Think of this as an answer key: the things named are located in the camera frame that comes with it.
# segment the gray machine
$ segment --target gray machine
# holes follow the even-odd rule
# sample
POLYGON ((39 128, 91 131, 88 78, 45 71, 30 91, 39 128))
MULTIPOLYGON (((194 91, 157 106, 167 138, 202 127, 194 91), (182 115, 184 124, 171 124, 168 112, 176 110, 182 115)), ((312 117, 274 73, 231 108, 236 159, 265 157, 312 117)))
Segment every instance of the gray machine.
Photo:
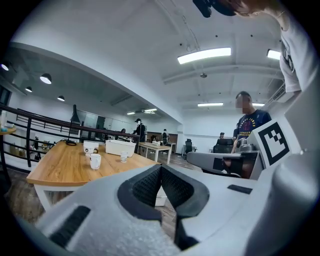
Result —
MULTIPOLYGON (((187 154, 189 162, 212 168, 215 158, 254 153, 250 179, 164 164, 137 168, 89 182, 46 212, 36 229, 23 222, 22 228, 52 256, 274 255, 292 240, 320 195, 318 141, 304 141, 291 115, 306 102, 319 107, 312 90, 318 89, 302 93, 288 115, 255 129, 247 139, 251 150, 187 154), (174 241, 154 208, 160 186, 176 211, 174 241)), ((319 124, 320 116, 313 120, 319 124)))

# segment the gray wood plank floor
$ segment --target gray wood plank floor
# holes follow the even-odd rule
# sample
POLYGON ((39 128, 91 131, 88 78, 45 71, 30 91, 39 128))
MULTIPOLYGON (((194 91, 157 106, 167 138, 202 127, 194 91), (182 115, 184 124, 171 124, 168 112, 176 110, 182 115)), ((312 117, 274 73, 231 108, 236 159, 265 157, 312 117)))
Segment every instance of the gray wood plank floor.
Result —
MULTIPOLYGON (((167 154, 159 153, 158 162, 166 164, 167 157, 167 154)), ((147 158, 154 160, 155 154, 152 153, 152 151, 149 151, 147 158)), ((200 168, 188 163, 176 154, 171 155, 170 164, 202 172, 200 168)), ((30 223, 36 222, 44 213, 44 208, 38 199, 34 186, 27 183, 27 174, 11 169, 8 169, 8 173, 12 181, 12 186, 5 195, 5 199, 11 211, 14 215, 20 216, 30 223)), ((55 204, 70 193, 72 192, 51 192, 50 198, 52 199, 52 203, 55 204)), ((176 229, 176 212, 173 206, 170 204, 169 200, 166 200, 164 206, 156 206, 155 208, 161 211, 163 230, 173 239, 176 229)))

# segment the round ceiling lamp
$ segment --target round ceiling lamp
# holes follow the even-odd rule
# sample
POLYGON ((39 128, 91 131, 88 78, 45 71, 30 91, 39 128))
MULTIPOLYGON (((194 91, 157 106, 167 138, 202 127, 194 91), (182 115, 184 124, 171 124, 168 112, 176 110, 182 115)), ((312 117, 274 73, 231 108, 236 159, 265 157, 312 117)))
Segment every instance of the round ceiling lamp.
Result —
POLYGON ((7 61, 4 61, 1 64, 1 67, 5 70, 5 71, 9 71, 9 63, 7 61))
POLYGON ((65 97, 63 97, 63 96, 61 95, 61 96, 58 97, 58 100, 64 102, 64 101, 65 101, 65 97))
POLYGON ((30 86, 28 86, 27 88, 25 88, 25 90, 29 93, 32 93, 32 88, 30 86))
POLYGON ((40 76, 40 79, 42 82, 44 82, 45 84, 50 85, 52 83, 52 78, 51 75, 48 73, 43 74, 42 76, 40 76))

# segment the black lamp base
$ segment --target black lamp base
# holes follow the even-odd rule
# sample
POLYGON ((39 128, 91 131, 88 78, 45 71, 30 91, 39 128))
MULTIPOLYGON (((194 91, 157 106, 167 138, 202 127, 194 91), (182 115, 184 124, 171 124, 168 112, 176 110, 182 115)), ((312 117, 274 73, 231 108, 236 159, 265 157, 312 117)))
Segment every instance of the black lamp base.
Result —
POLYGON ((65 141, 65 144, 67 144, 68 146, 76 146, 77 145, 77 143, 75 143, 74 141, 69 140, 69 139, 65 141))

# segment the window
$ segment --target window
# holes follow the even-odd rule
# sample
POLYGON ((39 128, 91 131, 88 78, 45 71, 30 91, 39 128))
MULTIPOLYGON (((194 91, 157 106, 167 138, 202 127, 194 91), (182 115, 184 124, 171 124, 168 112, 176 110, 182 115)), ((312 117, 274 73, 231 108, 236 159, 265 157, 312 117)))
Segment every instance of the window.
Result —
POLYGON ((7 90, 6 88, 0 85, 0 104, 7 106, 10 95, 11 91, 7 90))

